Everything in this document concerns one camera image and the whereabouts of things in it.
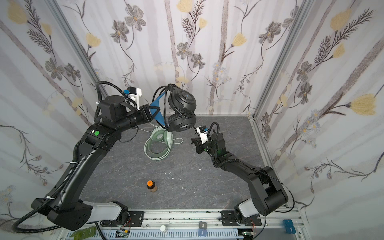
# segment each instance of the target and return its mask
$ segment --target table surface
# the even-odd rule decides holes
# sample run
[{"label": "table surface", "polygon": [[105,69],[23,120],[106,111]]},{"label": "table surface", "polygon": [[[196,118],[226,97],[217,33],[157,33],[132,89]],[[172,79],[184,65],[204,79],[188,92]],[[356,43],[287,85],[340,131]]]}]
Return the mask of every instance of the table surface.
[{"label": "table surface", "polygon": [[[218,122],[227,150],[249,164],[263,167],[247,117],[197,117],[196,126]],[[139,126],[151,131],[150,124]],[[122,134],[122,141],[134,136],[136,129]],[[150,160],[144,154],[144,143],[150,133],[139,130],[128,143],[116,142],[90,177],[81,196],[89,202],[117,200],[129,209],[230,209],[250,197],[248,185],[236,175],[216,169],[206,153],[197,154],[190,139],[194,130],[174,132],[174,138],[184,139],[173,145],[163,160]],[[164,143],[154,143],[153,151],[165,149]],[[158,186],[150,192],[146,183]]]}]

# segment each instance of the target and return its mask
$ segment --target headphones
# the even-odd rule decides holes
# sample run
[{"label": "headphones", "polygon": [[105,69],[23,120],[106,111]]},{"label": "headphones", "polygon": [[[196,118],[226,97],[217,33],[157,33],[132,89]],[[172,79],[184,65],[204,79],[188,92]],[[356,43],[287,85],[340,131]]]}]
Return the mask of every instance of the headphones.
[{"label": "headphones", "polygon": [[[152,131],[150,138],[145,142],[144,153],[149,159],[162,160],[170,153],[171,146],[174,143],[173,140],[173,134],[171,132],[168,132],[161,127],[157,127]],[[164,142],[167,145],[167,148],[160,153],[154,153],[151,151],[153,142]]]},{"label": "headphones", "polygon": [[[192,94],[187,92],[186,90],[182,90],[174,84],[168,84],[167,86],[162,86],[158,88],[154,94],[161,89],[165,88],[164,93],[161,93],[156,100],[151,103],[151,106],[159,107],[160,98],[165,95],[167,96],[167,91],[170,91],[170,95],[168,97],[169,106],[175,111],[174,114],[168,117],[168,121],[166,124],[166,118],[162,116],[159,112],[155,116],[155,120],[162,125],[162,128],[166,129],[168,132],[181,132],[196,124],[196,99]],[[155,113],[155,109],[151,109],[151,114]]]}]

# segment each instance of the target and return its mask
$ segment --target metal mounting plate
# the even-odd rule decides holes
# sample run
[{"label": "metal mounting plate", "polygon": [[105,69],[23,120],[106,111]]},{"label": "metal mounting plate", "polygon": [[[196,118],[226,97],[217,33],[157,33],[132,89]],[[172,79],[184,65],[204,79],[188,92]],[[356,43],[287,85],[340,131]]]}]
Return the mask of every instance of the metal mounting plate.
[{"label": "metal mounting plate", "polygon": [[[261,226],[262,221],[260,219],[260,214],[256,214],[250,217],[255,226]],[[238,227],[239,225],[236,222],[235,211],[224,210],[221,211],[221,222],[223,223],[223,227]],[[246,226],[252,226],[252,223],[249,222]]]},{"label": "metal mounting plate", "polygon": [[[131,220],[129,221],[130,227],[141,227],[141,224],[144,219],[144,211],[129,211]],[[113,224],[112,221],[104,220],[100,222],[102,227],[118,227],[116,224]]]}]

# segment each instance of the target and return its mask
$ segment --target bracket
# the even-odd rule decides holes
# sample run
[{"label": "bracket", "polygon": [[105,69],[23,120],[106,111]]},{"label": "bracket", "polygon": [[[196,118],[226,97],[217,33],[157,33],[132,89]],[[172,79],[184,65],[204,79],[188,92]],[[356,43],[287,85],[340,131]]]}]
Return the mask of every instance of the bracket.
[{"label": "bracket", "polygon": [[[260,219],[260,214],[255,214],[250,216],[250,219],[253,221],[255,226],[261,226],[262,221]],[[238,227],[240,226],[235,217],[235,211],[233,210],[224,210],[221,211],[221,222],[223,227]],[[251,221],[249,221],[245,226],[252,226]]]}]

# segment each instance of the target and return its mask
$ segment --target small bottle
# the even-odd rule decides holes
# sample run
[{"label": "small bottle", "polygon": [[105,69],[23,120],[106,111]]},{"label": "small bottle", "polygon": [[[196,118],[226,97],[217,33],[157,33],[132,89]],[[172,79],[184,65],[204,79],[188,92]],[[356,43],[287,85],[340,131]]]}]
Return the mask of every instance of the small bottle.
[{"label": "small bottle", "polygon": [[156,186],[155,182],[154,182],[154,181],[151,181],[151,180],[149,180],[149,181],[147,182],[147,188],[148,188],[151,192],[156,192],[156,190],[157,190],[157,186]]}]

